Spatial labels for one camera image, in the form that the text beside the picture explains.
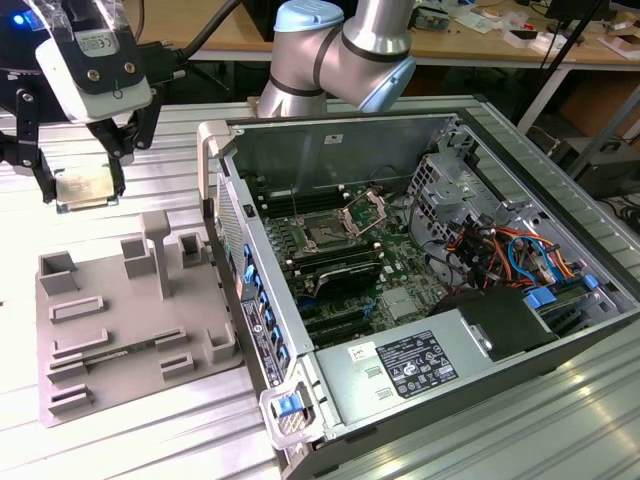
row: aluminum extrusion table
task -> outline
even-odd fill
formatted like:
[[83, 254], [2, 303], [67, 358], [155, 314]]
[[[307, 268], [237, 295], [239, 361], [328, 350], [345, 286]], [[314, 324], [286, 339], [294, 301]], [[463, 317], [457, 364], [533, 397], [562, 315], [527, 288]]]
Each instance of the aluminum extrusion table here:
[[[514, 142], [502, 116], [472, 97], [403, 99], [467, 108], [522, 162], [541, 152]], [[348, 107], [332, 103], [331, 110]], [[279, 478], [244, 367], [176, 387], [59, 427], [37, 422], [34, 274], [38, 254], [68, 249], [78, 261], [118, 253], [137, 232], [136, 215], [167, 210], [175, 241], [204, 235], [198, 208], [196, 128], [249, 116], [244, 104], [165, 107], [153, 149], [125, 167], [120, 204], [57, 215], [35, 181], [0, 166], [0, 477]], [[13, 119], [0, 114], [0, 129]], [[52, 169], [104, 161], [83, 127], [45, 128]], [[210, 172], [216, 165], [211, 162]], [[585, 198], [562, 198], [566, 177], [543, 183], [637, 277], [635, 239]], [[596, 345], [557, 371], [349, 462], [326, 478], [638, 478], [640, 324]]]

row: blue tab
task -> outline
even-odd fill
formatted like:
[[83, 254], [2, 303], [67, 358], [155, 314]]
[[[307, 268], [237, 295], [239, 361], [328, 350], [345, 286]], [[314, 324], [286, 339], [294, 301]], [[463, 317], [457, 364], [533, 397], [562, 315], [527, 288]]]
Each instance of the blue tab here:
[[258, 292], [262, 292], [262, 279], [260, 278], [260, 275], [256, 274], [253, 279], [253, 283], [255, 283]]
[[265, 322], [267, 324], [267, 328], [269, 330], [271, 330], [276, 324], [276, 317], [275, 317], [275, 315], [273, 314], [273, 311], [271, 311], [270, 308], [267, 308], [265, 310], [264, 319], [265, 319]]
[[282, 362], [282, 367], [287, 368], [289, 366], [289, 352], [287, 351], [287, 347], [284, 345], [280, 347], [278, 350], [278, 354], [280, 356], [280, 361]]
[[280, 327], [274, 327], [273, 332], [271, 333], [271, 343], [274, 345], [278, 345], [282, 342], [282, 333], [280, 333]]
[[583, 280], [589, 290], [595, 290], [600, 286], [600, 282], [593, 275], [585, 275]]
[[256, 274], [256, 267], [254, 265], [249, 265], [247, 267], [247, 271], [244, 272], [244, 283], [249, 284], [253, 282], [253, 277]]
[[289, 395], [278, 400], [275, 404], [275, 410], [278, 418], [282, 418], [301, 412], [304, 410], [304, 405], [300, 395]]
[[530, 290], [527, 296], [525, 297], [527, 303], [534, 309], [538, 309], [540, 307], [544, 307], [545, 305], [549, 305], [550, 303], [558, 300], [556, 296], [551, 293], [547, 287], [540, 287], [534, 290]]

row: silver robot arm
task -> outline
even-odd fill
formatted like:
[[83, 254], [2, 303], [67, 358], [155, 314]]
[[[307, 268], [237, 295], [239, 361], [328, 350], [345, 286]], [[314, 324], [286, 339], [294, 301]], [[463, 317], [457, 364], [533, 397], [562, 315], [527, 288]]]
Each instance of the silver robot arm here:
[[413, 0], [360, 0], [356, 15], [343, 25], [344, 14], [332, 3], [283, 4], [258, 116], [325, 113], [325, 92], [365, 113], [387, 110], [416, 67], [407, 30], [413, 5]]

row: power supply label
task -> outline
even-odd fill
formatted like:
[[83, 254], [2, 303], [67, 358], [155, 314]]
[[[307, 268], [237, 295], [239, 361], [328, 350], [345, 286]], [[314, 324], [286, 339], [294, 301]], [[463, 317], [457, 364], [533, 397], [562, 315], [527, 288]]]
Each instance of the power supply label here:
[[458, 378], [431, 330], [376, 348], [402, 398], [411, 398]]

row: sticker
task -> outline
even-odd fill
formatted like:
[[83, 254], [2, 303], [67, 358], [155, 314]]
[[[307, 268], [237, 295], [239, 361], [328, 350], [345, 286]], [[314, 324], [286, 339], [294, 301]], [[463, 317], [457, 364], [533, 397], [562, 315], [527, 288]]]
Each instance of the sticker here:
[[325, 145], [336, 145], [338, 143], [342, 143], [342, 139], [344, 138], [344, 135], [339, 134], [339, 135], [327, 135], [326, 137], [324, 137], [324, 144]]
[[373, 342], [361, 343], [360, 345], [349, 347], [347, 350], [349, 350], [349, 355], [351, 355], [351, 360], [354, 363], [376, 356], [376, 344]]
[[282, 383], [283, 375], [273, 355], [269, 331], [263, 327], [254, 301], [242, 302], [242, 309], [249, 324], [253, 344], [262, 365], [262, 370], [269, 382], [269, 386], [276, 387]]
[[87, 57], [104, 57], [118, 51], [118, 41], [109, 30], [86, 30], [74, 33], [80, 50]]
[[402, 398], [411, 398], [458, 378], [430, 330], [378, 347], [376, 352]]

